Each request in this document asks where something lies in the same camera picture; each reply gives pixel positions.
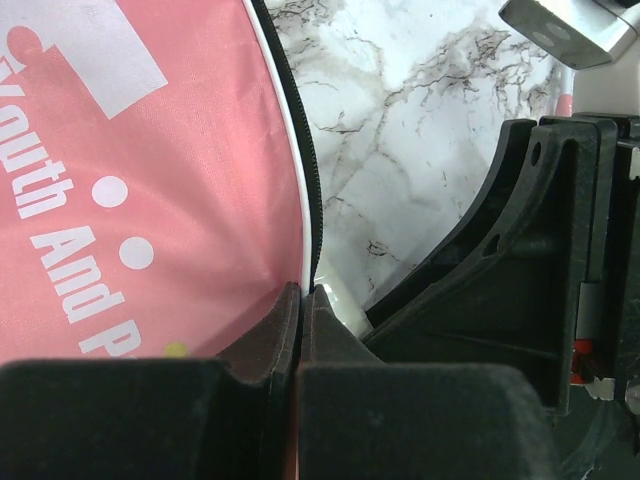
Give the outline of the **pink racket bag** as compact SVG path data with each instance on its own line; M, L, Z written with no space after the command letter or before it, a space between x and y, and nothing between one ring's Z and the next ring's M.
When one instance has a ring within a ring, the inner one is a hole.
M214 355L319 259L261 1L1 5L1 359Z

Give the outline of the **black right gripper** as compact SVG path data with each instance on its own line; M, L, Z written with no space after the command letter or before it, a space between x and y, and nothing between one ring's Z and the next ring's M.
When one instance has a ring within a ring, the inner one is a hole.
M369 309L366 346L514 367L564 414L575 338L569 476L638 478L638 166L636 119L505 122L463 218Z

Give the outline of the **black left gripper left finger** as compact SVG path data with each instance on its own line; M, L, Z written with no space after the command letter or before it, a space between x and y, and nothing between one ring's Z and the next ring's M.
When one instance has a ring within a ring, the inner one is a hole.
M206 359L1 369L5 479L278 479L301 293Z

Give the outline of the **pink badminton racket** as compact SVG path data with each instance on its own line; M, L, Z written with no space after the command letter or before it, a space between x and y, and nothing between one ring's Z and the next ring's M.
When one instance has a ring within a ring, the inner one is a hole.
M342 282L323 281L321 285L335 316L351 334L363 338L373 330L364 310Z

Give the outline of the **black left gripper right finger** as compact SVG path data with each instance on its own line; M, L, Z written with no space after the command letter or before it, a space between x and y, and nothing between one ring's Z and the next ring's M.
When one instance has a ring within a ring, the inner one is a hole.
M387 364L306 298L296 374L302 479L556 479L538 396L493 364Z

